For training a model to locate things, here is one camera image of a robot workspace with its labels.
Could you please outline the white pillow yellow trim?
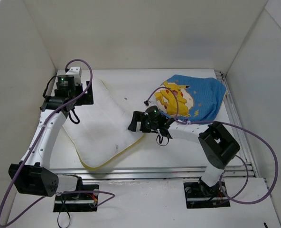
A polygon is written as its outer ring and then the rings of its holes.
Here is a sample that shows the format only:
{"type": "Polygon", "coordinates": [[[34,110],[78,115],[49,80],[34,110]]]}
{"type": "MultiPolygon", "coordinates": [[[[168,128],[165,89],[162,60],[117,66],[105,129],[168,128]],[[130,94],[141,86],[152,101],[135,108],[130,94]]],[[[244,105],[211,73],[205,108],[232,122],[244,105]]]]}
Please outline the white pillow yellow trim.
{"type": "Polygon", "coordinates": [[[67,120],[63,128],[81,164],[97,170],[135,145],[144,134],[129,131],[132,115],[115,101],[100,79],[94,78],[92,87],[94,104],[75,107],[80,123],[67,120]]]}

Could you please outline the blue yellow cartoon pillowcase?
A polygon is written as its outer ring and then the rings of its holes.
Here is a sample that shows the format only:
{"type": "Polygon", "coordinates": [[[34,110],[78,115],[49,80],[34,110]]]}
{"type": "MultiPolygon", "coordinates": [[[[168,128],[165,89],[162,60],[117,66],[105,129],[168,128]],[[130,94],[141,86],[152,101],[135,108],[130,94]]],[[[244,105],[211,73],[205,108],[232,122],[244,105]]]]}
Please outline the blue yellow cartoon pillowcase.
{"type": "Polygon", "coordinates": [[[226,87],[215,78],[174,75],[161,87],[154,93],[158,109],[184,122],[214,120],[226,94],[226,87]]]}

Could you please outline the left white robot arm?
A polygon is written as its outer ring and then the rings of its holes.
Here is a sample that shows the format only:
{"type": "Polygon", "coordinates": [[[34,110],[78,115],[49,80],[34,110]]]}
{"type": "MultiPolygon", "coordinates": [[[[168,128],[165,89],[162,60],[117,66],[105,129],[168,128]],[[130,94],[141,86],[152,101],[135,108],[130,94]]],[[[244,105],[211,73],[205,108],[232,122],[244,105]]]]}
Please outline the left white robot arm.
{"type": "Polygon", "coordinates": [[[75,106],[92,105],[93,92],[87,81],[83,92],[81,71],[76,67],[56,76],[54,95],[44,95],[40,120],[31,145],[18,164],[11,164],[9,175],[20,194],[52,197],[66,192],[79,199],[84,192],[82,180],[75,175],[57,175],[50,170],[50,158],[57,136],[75,106]]]}

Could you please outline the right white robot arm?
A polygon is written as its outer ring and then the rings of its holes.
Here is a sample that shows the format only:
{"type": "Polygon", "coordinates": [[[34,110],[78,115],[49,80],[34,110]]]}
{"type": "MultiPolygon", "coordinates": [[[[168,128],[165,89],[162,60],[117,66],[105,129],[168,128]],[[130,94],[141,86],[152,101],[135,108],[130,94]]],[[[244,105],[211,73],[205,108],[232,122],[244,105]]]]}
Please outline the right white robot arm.
{"type": "Polygon", "coordinates": [[[144,112],[133,112],[128,130],[156,133],[160,141],[167,138],[199,143],[209,162],[198,181],[198,189],[205,196],[210,196],[217,191],[221,174],[240,150],[238,142],[221,122],[180,123],[173,117],[163,115],[155,105],[148,107],[144,112]]]}

